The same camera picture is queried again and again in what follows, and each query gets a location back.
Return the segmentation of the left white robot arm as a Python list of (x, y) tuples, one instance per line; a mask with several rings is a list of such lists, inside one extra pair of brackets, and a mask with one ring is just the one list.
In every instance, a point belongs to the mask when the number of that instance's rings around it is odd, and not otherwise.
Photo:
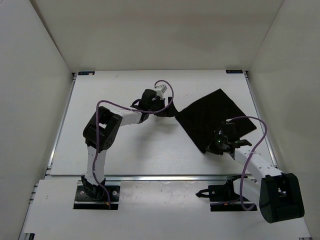
[(164, 84), (154, 86), (154, 89), (146, 89), (130, 108), (122, 107), (120, 110), (101, 106), (102, 100), (97, 103), (95, 113), (83, 130), (88, 159), (87, 170), (81, 176), (81, 182), (85, 193), (91, 199), (111, 205), (111, 194), (106, 187), (105, 178), (107, 151), (115, 142), (120, 127), (141, 124), (149, 115), (170, 116), (170, 111), (174, 108), (173, 97), (169, 97), (168, 104), (165, 104), (166, 91), (167, 86)]

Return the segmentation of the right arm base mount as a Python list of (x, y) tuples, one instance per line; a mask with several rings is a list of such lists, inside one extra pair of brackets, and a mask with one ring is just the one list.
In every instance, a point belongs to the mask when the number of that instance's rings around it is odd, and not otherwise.
[(198, 191), (198, 198), (208, 198), (211, 212), (243, 212), (240, 195), (235, 192), (234, 182), (241, 179), (240, 175), (228, 176), (224, 184), (211, 184)]

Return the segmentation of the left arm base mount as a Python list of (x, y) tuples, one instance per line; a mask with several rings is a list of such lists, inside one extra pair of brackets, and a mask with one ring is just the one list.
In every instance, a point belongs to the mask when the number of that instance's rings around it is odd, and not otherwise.
[(79, 180), (74, 196), (73, 209), (75, 210), (118, 210), (121, 186), (119, 182), (104, 186), (109, 193), (110, 200), (104, 189), (93, 193)]

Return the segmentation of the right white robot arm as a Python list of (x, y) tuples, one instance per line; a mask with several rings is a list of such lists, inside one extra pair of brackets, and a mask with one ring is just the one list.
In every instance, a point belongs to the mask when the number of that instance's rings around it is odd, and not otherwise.
[(236, 136), (230, 119), (214, 131), (208, 150), (229, 154), (243, 166), (242, 173), (227, 177), (224, 184), (209, 185), (198, 197), (209, 198), (214, 211), (224, 211), (236, 204), (244, 211), (260, 211), (268, 223), (302, 218), (305, 209), (299, 180), (268, 163), (246, 139)]

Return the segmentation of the black skirt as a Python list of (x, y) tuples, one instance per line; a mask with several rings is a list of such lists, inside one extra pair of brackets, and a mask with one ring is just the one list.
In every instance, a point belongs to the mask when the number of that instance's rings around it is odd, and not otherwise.
[(222, 89), (196, 100), (175, 118), (203, 154), (222, 122), (234, 123), (239, 138), (257, 129)]

